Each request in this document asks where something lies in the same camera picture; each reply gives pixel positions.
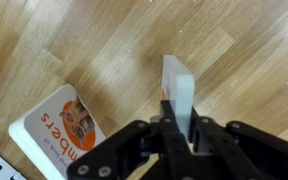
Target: wooden floor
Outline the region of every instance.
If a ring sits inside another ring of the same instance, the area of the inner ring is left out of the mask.
[[[43,179],[7,129],[65,83],[106,135],[158,114],[163,54],[198,113],[288,140],[286,0],[0,0],[0,155]]]

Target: book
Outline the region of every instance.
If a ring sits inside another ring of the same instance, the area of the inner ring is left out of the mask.
[[[66,179],[68,165],[105,139],[70,84],[12,123],[9,135],[47,179]]]
[[[161,100],[169,100],[180,131],[188,138],[194,76],[174,55],[163,56]]]

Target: cartoon character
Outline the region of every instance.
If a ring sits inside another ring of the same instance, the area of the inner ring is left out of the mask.
[[[61,112],[59,116],[69,126],[71,133],[79,139],[83,147],[86,135],[94,130],[95,125],[80,99],[76,96],[69,109]]]
[[[94,129],[95,125],[90,115],[86,115],[82,118],[78,126],[74,127],[73,133],[80,140],[81,146],[84,146],[85,136]]]

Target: book cover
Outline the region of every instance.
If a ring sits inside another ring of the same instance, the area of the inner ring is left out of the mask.
[[[65,179],[68,165],[105,139],[69,84],[11,125],[10,135],[48,179],[51,167]]]

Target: bolt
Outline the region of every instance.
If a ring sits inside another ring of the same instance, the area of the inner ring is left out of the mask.
[[[164,119],[164,122],[171,122],[171,120],[170,119]]]
[[[189,176],[185,176],[185,177],[182,178],[182,180],[194,180],[194,178],[189,177]]]
[[[232,124],[232,127],[235,127],[235,128],[240,128],[240,127],[241,127],[241,125],[240,125],[240,124],[238,124],[238,123],[233,123],[233,124]]]
[[[98,175],[100,177],[107,177],[111,174],[112,170],[108,166],[103,166],[98,170]]]
[[[208,119],[202,119],[203,123],[208,123]]]
[[[87,165],[82,165],[77,169],[77,173],[79,175],[85,175],[86,173],[88,173],[89,170],[90,168]]]
[[[139,123],[138,124],[138,127],[144,127],[145,126],[145,123]]]
[[[235,144],[239,144],[240,143],[240,139],[239,138],[235,138],[234,142],[235,142]]]

